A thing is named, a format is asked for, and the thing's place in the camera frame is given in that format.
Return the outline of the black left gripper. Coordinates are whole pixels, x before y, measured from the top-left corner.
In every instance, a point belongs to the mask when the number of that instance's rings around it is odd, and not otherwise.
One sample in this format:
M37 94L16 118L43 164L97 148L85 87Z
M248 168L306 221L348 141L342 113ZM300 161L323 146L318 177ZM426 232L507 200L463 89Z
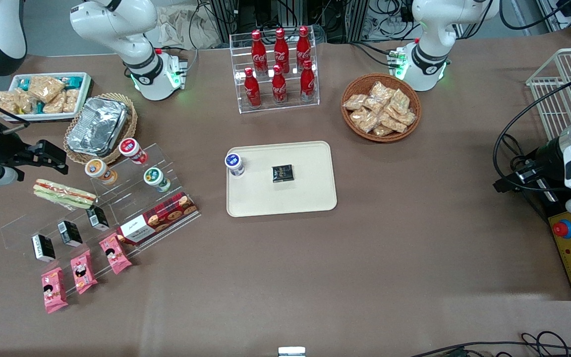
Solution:
M553 138L546 144L537 147L531 152L533 166L524 166L515 171L517 184L530 184L534 181L545 180L552 188L565 188L564 155L560 147L559 138ZM498 193L519 192L520 189L510 181L503 178L493 183Z

